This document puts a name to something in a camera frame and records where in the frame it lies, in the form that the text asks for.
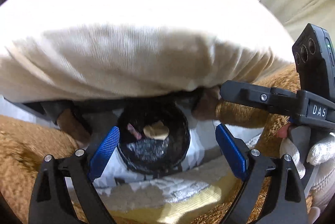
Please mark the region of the right hand white glove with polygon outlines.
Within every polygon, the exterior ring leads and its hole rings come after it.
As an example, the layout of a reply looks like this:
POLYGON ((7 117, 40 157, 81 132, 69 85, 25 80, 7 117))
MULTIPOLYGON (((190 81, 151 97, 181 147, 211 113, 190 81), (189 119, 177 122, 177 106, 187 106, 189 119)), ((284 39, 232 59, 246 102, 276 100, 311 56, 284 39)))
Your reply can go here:
MULTIPOLYGON (((283 139, 279 151, 280 155, 288 154, 292 157, 299 176, 303 178, 307 172, 300 160, 300 153, 292 141, 287 138, 290 126, 291 123, 285 124, 277 133, 277 136, 283 139)), ((314 181, 311 185, 313 202, 308 214, 308 222, 314 223, 334 195, 333 132, 311 147, 307 155, 307 162, 313 166, 318 166, 317 174, 315 175, 314 181)))

